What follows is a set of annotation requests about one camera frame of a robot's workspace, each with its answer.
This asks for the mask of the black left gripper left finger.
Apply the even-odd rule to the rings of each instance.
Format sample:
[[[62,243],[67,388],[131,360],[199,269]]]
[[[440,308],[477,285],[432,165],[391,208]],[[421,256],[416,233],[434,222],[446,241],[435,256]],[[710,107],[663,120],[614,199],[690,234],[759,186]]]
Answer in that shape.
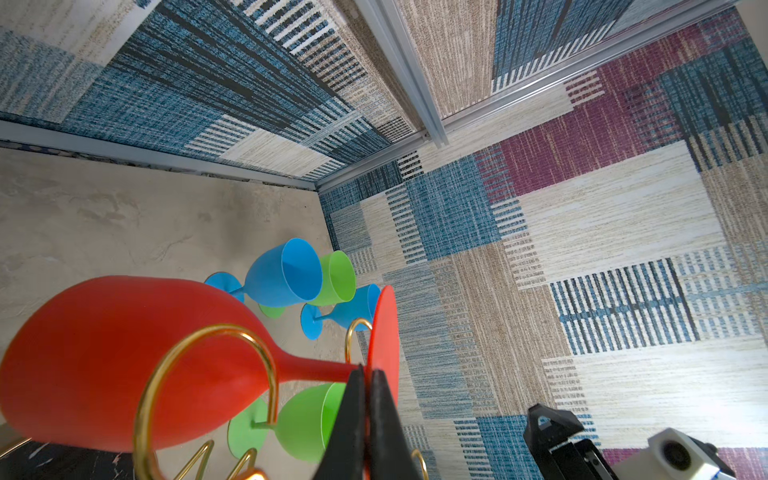
[[[326,452],[314,480],[365,477],[366,386],[363,368],[349,375]]]

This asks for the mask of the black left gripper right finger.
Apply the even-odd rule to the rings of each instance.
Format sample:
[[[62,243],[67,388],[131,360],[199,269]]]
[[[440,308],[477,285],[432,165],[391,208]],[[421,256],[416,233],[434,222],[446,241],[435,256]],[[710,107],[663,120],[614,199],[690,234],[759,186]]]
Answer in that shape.
[[[370,478],[421,479],[422,469],[412,457],[389,388],[386,374],[373,370],[368,385],[367,465]]]

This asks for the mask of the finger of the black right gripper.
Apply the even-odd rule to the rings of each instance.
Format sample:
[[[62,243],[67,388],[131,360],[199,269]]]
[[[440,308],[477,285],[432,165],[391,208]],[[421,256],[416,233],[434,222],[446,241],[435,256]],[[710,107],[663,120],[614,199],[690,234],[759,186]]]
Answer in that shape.
[[[528,409],[523,438],[544,479],[618,479],[592,440],[572,440],[584,430],[571,411],[540,403]]]

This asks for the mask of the green wine glass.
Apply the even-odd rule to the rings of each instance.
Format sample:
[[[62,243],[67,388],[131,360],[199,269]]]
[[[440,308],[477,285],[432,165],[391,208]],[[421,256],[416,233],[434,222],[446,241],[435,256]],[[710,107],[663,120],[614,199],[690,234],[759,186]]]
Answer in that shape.
[[[341,250],[333,251],[319,259],[322,270],[322,289],[307,306],[327,307],[350,301],[357,288],[354,267],[350,258]],[[308,263],[289,263],[287,266],[288,280],[303,287],[307,280],[313,280],[317,270]]]
[[[276,427],[263,426],[268,405],[265,400],[257,399],[229,422],[230,453],[239,458],[249,449],[261,449],[267,433],[272,431],[291,457],[319,463],[326,452],[345,389],[345,383],[327,383],[302,390],[279,411]]]

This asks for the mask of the blue front wine glass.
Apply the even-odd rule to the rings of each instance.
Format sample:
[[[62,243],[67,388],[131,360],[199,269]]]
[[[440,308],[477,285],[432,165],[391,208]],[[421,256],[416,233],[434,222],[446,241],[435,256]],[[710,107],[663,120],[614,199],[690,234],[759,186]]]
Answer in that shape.
[[[300,316],[301,329],[309,340],[317,340],[326,320],[332,320],[345,329],[358,318],[374,324],[380,294],[381,288],[376,284],[360,287],[351,301],[335,305],[329,314],[323,314],[316,306],[305,304]]]

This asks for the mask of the blue wine glass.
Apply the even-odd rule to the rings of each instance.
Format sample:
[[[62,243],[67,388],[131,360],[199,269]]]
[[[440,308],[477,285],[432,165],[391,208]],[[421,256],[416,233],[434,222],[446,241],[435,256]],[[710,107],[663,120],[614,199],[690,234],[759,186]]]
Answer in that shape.
[[[323,314],[316,306],[305,304],[300,316],[301,329],[309,340],[317,340],[326,320],[332,320],[345,329],[358,318],[374,324],[380,294],[381,288],[376,284],[360,287],[351,301],[335,305],[329,314]]]
[[[204,284],[242,303],[248,296],[260,307],[284,310],[314,300],[322,290],[323,273],[312,245],[304,239],[292,238],[259,256],[243,282],[230,273],[217,272]]]

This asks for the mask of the green front wine glass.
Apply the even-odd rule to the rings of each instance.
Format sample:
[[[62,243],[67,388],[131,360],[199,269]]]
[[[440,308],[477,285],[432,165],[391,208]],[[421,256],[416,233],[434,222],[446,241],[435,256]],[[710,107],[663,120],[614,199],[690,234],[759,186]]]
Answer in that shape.
[[[322,289],[307,306],[327,307],[350,301],[357,288],[354,267],[350,258],[341,250],[333,251],[319,259],[322,270]],[[288,280],[303,287],[307,280],[313,280],[317,270],[308,263],[289,263],[287,266]]]

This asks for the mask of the red wine glass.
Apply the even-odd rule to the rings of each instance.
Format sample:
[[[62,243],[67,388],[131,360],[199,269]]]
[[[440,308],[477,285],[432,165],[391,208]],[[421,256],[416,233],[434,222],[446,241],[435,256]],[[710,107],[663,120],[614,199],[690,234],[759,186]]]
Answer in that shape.
[[[347,363],[282,350],[245,304],[209,285],[172,278],[105,276],[55,295],[23,324],[1,361],[1,411],[19,433],[112,452],[133,448],[142,393],[167,352],[190,334],[233,324],[261,339],[280,382],[345,382]],[[157,397],[156,449],[227,423],[266,392],[258,353],[220,335],[194,345]]]

